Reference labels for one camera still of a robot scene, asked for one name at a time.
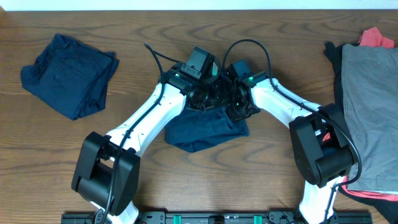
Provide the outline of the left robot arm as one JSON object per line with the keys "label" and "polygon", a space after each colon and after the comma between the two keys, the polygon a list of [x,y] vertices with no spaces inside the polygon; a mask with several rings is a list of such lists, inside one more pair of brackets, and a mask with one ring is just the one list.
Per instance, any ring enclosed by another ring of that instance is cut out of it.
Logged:
{"label": "left robot arm", "polygon": [[160,131],[187,104],[200,111],[221,104],[221,95],[211,95],[221,75],[220,61],[195,47],[187,62],[161,70],[149,99],[125,122],[102,136],[90,133],[81,146],[72,189],[92,203],[97,211],[92,223],[134,223],[133,205],[144,151]]}

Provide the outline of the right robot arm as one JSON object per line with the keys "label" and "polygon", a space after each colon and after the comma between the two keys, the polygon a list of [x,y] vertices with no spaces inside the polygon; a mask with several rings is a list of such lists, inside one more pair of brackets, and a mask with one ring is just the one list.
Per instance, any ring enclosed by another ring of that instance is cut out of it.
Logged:
{"label": "right robot arm", "polygon": [[232,63],[225,74],[234,88],[232,118],[265,110],[288,127],[295,163],[305,179],[301,220],[327,223],[337,188],[358,162],[342,110],[333,103],[304,100],[267,72],[253,73],[244,60]]}

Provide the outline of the dark navy garment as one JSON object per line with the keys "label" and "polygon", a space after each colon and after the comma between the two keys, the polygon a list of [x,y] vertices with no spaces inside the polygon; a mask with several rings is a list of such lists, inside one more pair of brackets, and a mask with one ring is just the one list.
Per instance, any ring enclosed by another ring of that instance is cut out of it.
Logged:
{"label": "dark navy garment", "polygon": [[22,67],[21,83],[55,111],[76,120],[105,109],[108,83],[118,65],[115,52],[55,34],[34,64]]}

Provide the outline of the blue denim shorts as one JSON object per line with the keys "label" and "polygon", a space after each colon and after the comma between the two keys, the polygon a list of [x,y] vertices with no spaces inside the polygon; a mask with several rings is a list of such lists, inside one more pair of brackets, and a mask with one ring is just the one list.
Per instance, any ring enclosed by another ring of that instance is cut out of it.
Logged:
{"label": "blue denim shorts", "polygon": [[165,142],[187,152],[245,136],[249,136],[245,120],[231,121],[225,107],[204,112],[185,109],[165,126]]}

